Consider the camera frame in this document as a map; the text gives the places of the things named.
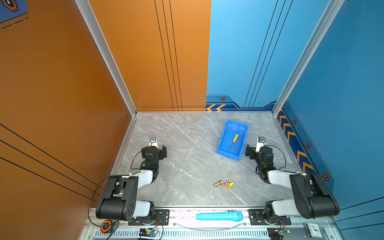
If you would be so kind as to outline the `yellow handle screwdriver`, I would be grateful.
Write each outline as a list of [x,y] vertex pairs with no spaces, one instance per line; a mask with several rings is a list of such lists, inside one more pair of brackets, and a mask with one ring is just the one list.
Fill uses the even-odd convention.
[[235,144],[235,142],[237,141],[238,137],[239,137],[239,134],[236,134],[236,135],[234,136],[234,138],[233,138],[233,140],[232,140],[232,143],[231,143],[231,145],[230,145],[230,147],[229,147],[229,149],[228,149],[228,153],[231,151],[231,149],[232,149],[233,145]]

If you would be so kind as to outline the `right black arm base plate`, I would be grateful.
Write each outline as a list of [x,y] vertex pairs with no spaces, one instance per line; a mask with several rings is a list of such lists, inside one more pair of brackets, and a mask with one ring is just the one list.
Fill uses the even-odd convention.
[[291,219],[288,216],[277,216],[274,213],[266,213],[262,209],[250,209],[248,210],[250,222],[252,226],[261,226],[261,225],[279,225],[283,223],[286,226],[292,224]]

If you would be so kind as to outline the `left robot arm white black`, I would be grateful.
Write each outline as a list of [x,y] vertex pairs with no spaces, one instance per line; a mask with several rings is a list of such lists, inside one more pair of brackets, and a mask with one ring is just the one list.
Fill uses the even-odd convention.
[[159,174],[160,160],[167,157],[167,148],[145,147],[141,151],[144,161],[137,172],[113,175],[107,178],[96,207],[98,219],[130,221],[137,219],[145,225],[155,221],[155,204],[137,199],[138,189],[153,183]]

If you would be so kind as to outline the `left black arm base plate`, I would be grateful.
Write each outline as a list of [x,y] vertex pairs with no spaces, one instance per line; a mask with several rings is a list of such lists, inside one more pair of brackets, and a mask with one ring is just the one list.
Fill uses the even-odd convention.
[[129,221],[129,226],[155,226],[158,221],[163,226],[169,224],[170,210],[169,209],[154,209],[150,210],[146,217],[135,217]]

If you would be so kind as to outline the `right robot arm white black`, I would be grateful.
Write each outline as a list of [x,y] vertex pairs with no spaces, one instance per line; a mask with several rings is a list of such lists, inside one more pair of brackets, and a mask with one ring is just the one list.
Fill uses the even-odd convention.
[[279,185],[293,192],[292,199],[273,200],[265,204],[261,217],[267,224],[274,225],[285,217],[316,219],[336,216],[340,206],[333,193],[318,173],[288,172],[274,166],[271,146],[246,146],[246,156],[257,163],[256,174],[271,185]]

